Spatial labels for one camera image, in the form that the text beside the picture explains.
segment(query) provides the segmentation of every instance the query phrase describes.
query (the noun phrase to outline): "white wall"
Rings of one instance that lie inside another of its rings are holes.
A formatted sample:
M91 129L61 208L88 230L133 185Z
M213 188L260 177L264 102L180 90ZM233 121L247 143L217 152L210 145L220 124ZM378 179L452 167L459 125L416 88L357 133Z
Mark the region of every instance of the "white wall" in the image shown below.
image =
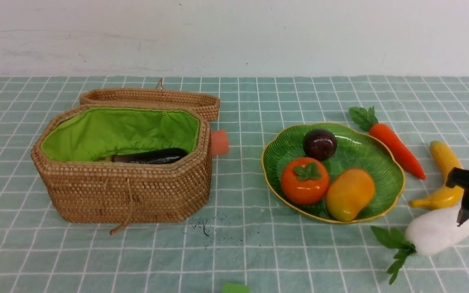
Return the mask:
M0 0L0 75L469 75L469 0Z

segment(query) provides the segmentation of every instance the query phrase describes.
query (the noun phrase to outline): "basket loop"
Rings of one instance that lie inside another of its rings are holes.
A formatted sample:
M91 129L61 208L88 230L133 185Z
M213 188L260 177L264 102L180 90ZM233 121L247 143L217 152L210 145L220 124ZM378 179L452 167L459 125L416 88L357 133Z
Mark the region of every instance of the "basket loop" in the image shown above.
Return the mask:
M158 89L158 87L160 86L160 89L164 89L164 85L162 84L162 78L158 80L158 83L157 85L155 86L155 89Z
M130 195L130 211L128 213L128 216L126 217L126 219L124 219L124 222L122 224L110 230L110 235L112 236L117 234L118 232L121 232L126 227L128 227L130 224L131 217L134 214L134 195L131 192L130 179L129 178L126 179L126 182L128 182L128 193Z

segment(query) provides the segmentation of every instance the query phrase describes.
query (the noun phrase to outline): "wicker basket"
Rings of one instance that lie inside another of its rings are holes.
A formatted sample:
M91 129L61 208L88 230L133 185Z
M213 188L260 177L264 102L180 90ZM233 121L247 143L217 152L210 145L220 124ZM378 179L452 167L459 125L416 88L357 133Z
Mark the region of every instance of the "wicker basket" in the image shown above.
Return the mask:
M210 125L187 107L150 105L149 109L184 110L199 119L197 146L181 160L168 165L51 160L41 143L59 124L93 107L91 103L56 116L31 151L32 161L60 216L73 223L171 223L184 221L209 199L212 177ZM147 108L115 102L113 107Z
M112 104L115 102L141 103L145 107L184 106L197 112L208 121L218 119L220 99L204 94L183 91L165 90L162 78L155 89L130 89L118 87L114 89L96 89L80 96L80 104Z

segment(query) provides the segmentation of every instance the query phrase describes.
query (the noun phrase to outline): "banana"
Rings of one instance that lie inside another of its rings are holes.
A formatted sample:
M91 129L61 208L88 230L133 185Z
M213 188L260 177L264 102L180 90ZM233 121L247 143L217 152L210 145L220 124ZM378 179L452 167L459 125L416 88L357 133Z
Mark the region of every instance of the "banana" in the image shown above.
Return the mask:
M432 141L430 143L430 153L434 159L443 180L446 182L448 173L454 168L462 168L461 162L457 159L454 152L442 141ZM409 202L412 208L428 208L437 210L438 208L449 208L455 206L463 195L464 190L459 186L448 188L443 186L424 199L411 200Z

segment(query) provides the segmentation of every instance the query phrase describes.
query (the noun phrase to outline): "radish leaves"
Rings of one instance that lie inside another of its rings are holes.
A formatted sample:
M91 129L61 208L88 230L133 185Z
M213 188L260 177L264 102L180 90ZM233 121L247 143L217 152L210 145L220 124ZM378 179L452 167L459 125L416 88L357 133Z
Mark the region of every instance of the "radish leaves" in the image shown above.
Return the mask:
M394 263L387 269L387 274L392 275L389 284L392 285L397 278L399 269L404 265L406 259L416 253L415 246L407 241L404 234L397 228L390 230L379 228L377 226L370 226L372 233L382 245L389 249L399 249L394 256Z

